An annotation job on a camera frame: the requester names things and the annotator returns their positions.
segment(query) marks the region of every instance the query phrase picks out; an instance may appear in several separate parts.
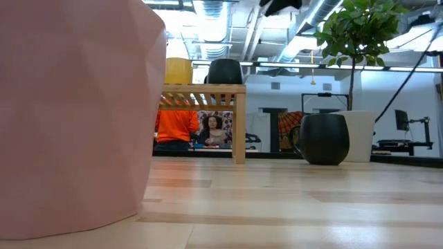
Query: tree trunk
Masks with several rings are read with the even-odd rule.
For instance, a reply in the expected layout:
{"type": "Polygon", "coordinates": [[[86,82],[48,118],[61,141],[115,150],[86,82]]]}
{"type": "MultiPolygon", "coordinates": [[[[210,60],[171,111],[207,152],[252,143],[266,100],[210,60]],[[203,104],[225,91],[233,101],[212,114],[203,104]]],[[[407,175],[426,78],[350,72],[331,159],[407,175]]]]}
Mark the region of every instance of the tree trunk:
{"type": "Polygon", "coordinates": [[[355,73],[355,58],[352,58],[352,70],[351,70],[351,82],[349,85],[349,104],[347,106],[348,111],[352,111],[352,92],[354,90],[354,73],[355,73]]]}

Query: pink faceted stool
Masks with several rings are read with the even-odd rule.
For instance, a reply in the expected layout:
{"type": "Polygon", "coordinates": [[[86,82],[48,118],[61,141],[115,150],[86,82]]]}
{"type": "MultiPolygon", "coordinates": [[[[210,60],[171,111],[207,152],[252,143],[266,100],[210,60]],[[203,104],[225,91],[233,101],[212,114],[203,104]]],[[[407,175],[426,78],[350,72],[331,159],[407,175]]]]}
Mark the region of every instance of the pink faceted stool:
{"type": "Polygon", "coordinates": [[[0,239],[136,214],[165,75],[140,0],[0,1],[0,239]]]}

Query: fluorescent light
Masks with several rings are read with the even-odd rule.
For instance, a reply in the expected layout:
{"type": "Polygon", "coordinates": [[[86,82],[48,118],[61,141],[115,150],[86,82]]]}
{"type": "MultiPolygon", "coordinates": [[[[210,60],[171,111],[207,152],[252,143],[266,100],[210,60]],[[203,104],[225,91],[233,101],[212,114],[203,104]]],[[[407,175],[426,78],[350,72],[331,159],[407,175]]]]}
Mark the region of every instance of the fluorescent light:
{"type": "Polygon", "coordinates": [[[317,64],[299,64],[299,63],[273,63],[273,62],[260,62],[260,66],[265,67],[284,67],[284,68],[318,68],[317,64]]]}
{"type": "Polygon", "coordinates": [[[364,69],[366,70],[382,70],[382,66],[365,66],[364,69]]]}
{"type": "Polygon", "coordinates": [[[327,66],[326,68],[328,68],[328,69],[352,69],[352,66],[350,66],[350,65],[341,65],[340,67],[338,67],[337,65],[333,65],[333,66],[327,66]]]}
{"type": "MultiPolygon", "coordinates": [[[[208,60],[195,60],[192,61],[194,65],[210,65],[212,61],[208,60]]],[[[261,66],[261,67],[271,67],[271,68],[319,68],[319,64],[302,64],[302,63],[277,63],[277,62],[240,62],[242,66],[261,66]]],[[[341,65],[339,68],[337,65],[327,66],[325,69],[338,69],[338,70],[351,70],[351,65],[341,65]]],[[[381,71],[384,67],[382,66],[355,66],[355,70],[369,70],[369,71],[381,71]]],[[[411,72],[412,67],[389,67],[389,71],[397,72],[411,72]]],[[[417,73],[443,73],[443,68],[416,68],[417,73]]]]}
{"type": "Polygon", "coordinates": [[[192,61],[193,65],[210,65],[212,61],[204,61],[204,60],[198,60],[198,61],[192,61]]]}
{"type": "Polygon", "coordinates": [[[443,73],[443,68],[416,68],[417,72],[443,73]]]}
{"type": "Polygon", "coordinates": [[[400,68],[400,67],[391,67],[389,68],[389,71],[401,71],[401,72],[411,72],[413,68],[400,68]]]}
{"type": "Polygon", "coordinates": [[[252,66],[252,65],[254,65],[254,63],[253,62],[240,62],[240,65],[242,65],[242,66],[252,66]]]}
{"type": "MultiPolygon", "coordinates": [[[[209,66],[211,62],[212,61],[208,61],[208,60],[194,60],[194,61],[192,61],[192,64],[197,65],[197,66],[199,66],[199,65],[209,66]]],[[[254,65],[254,62],[240,62],[240,65],[241,66],[252,66],[252,65],[254,65]]]]}
{"type": "Polygon", "coordinates": [[[168,5],[176,5],[176,6],[179,5],[178,1],[168,1],[168,0],[165,0],[165,1],[142,0],[142,2],[146,3],[146,4],[168,4],[168,5]]]}

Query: black planter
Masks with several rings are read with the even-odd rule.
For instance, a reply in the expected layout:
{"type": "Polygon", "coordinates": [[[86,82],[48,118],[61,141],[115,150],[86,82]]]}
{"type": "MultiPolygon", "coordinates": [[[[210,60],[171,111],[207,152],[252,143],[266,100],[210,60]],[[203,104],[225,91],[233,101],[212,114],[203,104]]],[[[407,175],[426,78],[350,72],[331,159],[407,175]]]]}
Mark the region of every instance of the black planter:
{"type": "Polygon", "coordinates": [[[243,84],[240,62],[235,59],[216,59],[210,63],[208,84],[243,84]]]}
{"type": "Polygon", "coordinates": [[[339,165],[349,151],[345,117],[338,114],[304,116],[300,128],[300,151],[313,165],[339,165]]]}

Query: light wood floorboard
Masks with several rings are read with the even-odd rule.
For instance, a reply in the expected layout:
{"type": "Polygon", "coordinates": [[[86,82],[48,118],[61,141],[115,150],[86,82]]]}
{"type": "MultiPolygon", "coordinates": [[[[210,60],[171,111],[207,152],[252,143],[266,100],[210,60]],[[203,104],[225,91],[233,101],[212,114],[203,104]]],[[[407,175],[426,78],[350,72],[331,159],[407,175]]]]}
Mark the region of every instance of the light wood floorboard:
{"type": "Polygon", "coordinates": [[[155,158],[142,212],[0,249],[443,248],[443,171],[155,158]]]}

